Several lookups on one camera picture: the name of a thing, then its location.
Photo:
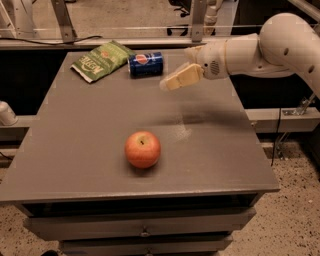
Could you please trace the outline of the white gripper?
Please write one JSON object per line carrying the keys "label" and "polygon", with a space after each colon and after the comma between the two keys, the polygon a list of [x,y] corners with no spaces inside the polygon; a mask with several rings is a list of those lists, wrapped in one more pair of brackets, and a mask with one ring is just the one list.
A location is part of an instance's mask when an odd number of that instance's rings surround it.
{"label": "white gripper", "polygon": [[172,91],[196,84],[204,77],[209,80],[228,76],[226,67],[226,40],[217,40],[206,45],[188,47],[184,50],[187,62],[160,81],[160,89]]}

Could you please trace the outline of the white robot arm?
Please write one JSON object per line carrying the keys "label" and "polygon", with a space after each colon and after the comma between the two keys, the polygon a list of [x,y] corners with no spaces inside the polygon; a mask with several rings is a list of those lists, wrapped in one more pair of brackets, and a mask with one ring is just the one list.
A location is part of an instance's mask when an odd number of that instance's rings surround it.
{"label": "white robot arm", "polygon": [[215,39],[184,50],[188,61],[160,82],[169,91],[193,85],[201,79],[230,75],[259,78],[298,75],[320,97],[320,37],[299,16],[272,16],[258,34]]}

